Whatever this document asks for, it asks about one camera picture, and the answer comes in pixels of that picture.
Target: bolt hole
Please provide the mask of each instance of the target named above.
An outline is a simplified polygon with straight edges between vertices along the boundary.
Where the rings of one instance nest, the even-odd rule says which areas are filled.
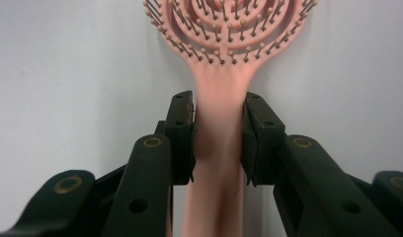
[[[403,191],[403,177],[392,177],[390,183],[398,190]]]
[[[355,202],[350,200],[346,200],[341,203],[341,208],[351,214],[359,214],[360,212],[362,212],[360,207]]]
[[[146,147],[157,147],[162,145],[162,140],[158,137],[149,137],[143,141],[143,145]]]
[[[310,142],[309,140],[305,139],[305,138],[301,138],[301,137],[297,137],[293,140],[293,143],[298,146],[298,147],[302,147],[302,148],[308,148],[310,146],[312,146],[312,142]]]
[[[82,179],[78,175],[66,177],[56,183],[53,190],[60,195],[68,194],[82,185]]]
[[[146,199],[143,198],[138,198],[133,200],[130,205],[128,206],[128,209],[130,210],[131,213],[142,213],[145,211],[149,206],[149,203]]]

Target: white background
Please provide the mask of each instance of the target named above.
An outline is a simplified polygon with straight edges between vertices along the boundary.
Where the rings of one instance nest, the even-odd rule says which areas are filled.
[[[53,175],[125,164],[185,90],[140,1],[0,1],[0,231]],[[321,1],[250,90],[345,172],[403,171],[403,0]],[[245,236],[284,236],[271,191],[246,190]]]

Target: hairbrush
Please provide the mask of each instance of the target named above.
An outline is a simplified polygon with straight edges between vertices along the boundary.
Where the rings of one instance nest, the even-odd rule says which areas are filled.
[[[242,235],[243,103],[265,62],[302,30],[317,0],[150,0],[145,13],[196,83],[195,181],[183,236]]]

